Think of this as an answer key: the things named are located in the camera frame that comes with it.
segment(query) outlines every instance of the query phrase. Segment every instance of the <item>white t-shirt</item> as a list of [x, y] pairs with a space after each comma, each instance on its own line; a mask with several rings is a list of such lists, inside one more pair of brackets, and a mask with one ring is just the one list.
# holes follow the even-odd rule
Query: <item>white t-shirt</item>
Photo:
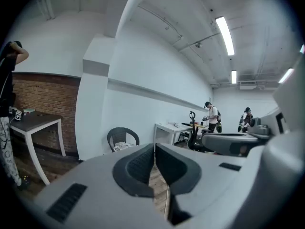
[[[218, 110], [215, 106], [212, 106], [210, 109], [209, 109], [209, 117], [213, 117], [213, 116], [217, 116], [218, 115]], [[210, 119], [209, 120], [209, 123], [210, 124], [216, 124], [217, 123], [217, 118], [215, 119]]]

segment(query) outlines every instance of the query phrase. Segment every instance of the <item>patterned cushion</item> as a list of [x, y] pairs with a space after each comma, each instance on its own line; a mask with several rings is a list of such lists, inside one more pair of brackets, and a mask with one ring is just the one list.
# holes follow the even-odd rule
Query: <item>patterned cushion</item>
[[113, 149], [114, 149], [115, 152], [117, 152], [117, 151], [129, 148], [129, 147], [132, 147], [132, 146], [135, 146], [135, 144], [122, 142], [122, 143], [117, 143], [116, 146], [114, 146]]

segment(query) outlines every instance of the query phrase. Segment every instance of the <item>person in black shirt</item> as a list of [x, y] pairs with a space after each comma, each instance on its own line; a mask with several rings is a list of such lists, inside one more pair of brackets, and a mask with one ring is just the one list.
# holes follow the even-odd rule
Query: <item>person in black shirt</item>
[[29, 53], [21, 47], [20, 42], [9, 42], [3, 48], [0, 55], [0, 160], [8, 175], [19, 188], [25, 187], [22, 182], [10, 143], [9, 108], [13, 91], [12, 71], [15, 65], [26, 60]]
[[245, 119], [244, 119], [244, 127], [243, 127], [243, 132], [246, 132], [248, 129], [248, 126], [250, 124], [251, 119], [253, 118], [253, 115], [251, 114], [251, 109], [249, 107], [246, 107], [246, 110], [244, 113], [247, 113]]

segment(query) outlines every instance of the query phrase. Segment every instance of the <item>dark tabletop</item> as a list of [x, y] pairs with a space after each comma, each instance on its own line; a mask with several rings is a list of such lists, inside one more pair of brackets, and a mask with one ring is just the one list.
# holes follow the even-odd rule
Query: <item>dark tabletop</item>
[[54, 120], [61, 119], [62, 117], [55, 114], [45, 114], [39, 111], [34, 111], [32, 113], [27, 113], [24, 115], [20, 121], [13, 120], [11, 126], [18, 128], [24, 132], [28, 132], [32, 129], [35, 129], [41, 125], [47, 124]]

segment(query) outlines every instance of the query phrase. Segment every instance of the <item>black pants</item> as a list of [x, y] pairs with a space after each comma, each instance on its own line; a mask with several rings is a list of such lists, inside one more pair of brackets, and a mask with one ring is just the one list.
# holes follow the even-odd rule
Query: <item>black pants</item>
[[214, 132], [216, 125], [217, 125], [217, 123], [215, 123], [215, 124], [209, 123], [209, 130], [210, 130], [212, 133]]

